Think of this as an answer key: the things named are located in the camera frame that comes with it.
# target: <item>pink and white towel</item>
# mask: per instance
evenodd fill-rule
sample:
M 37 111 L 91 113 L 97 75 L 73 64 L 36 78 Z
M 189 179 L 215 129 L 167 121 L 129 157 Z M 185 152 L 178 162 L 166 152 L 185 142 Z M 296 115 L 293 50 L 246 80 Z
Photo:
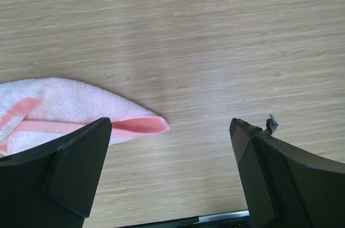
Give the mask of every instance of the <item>pink and white towel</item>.
M 110 145 L 169 129 L 167 122 L 116 94 L 79 81 L 48 78 L 0 84 L 0 153 L 15 154 L 110 118 Z

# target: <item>towel fold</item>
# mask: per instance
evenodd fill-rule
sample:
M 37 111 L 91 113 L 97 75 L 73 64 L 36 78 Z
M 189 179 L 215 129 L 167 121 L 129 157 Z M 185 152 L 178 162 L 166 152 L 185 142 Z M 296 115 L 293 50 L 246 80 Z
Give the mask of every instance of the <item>towel fold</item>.
M 28 150 L 73 132 L 101 117 L 110 118 L 110 145 L 169 129 L 160 116 L 116 94 L 61 78 L 0 84 L 0 153 Z

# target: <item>folded towel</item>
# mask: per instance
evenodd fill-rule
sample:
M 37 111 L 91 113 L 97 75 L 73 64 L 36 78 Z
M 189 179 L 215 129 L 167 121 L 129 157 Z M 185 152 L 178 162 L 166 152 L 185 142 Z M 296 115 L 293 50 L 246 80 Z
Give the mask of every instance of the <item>folded towel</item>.
M 79 81 L 47 78 L 0 84 L 0 153 L 15 154 L 110 118 L 110 145 L 169 129 L 162 118 Z

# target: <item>wooden table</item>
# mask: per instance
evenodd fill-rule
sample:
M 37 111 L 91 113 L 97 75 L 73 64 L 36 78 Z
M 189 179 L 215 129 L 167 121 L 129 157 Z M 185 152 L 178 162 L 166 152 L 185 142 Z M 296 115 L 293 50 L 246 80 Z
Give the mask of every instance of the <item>wooden table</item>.
M 0 82 L 77 79 L 163 115 L 109 149 L 89 228 L 246 208 L 233 117 L 345 162 L 345 0 L 0 0 Z

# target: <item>light wood grain surface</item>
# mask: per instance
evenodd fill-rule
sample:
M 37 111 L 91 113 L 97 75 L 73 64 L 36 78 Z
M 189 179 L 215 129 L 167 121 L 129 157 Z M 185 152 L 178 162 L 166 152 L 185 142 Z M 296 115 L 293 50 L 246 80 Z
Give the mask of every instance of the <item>light wood grain surface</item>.
M 345 0 L 0 0 L 0 82 L 77 79 L 163 115 L 109 149 L 85 227 L 246 208 L 233 117 L 345 162 Z

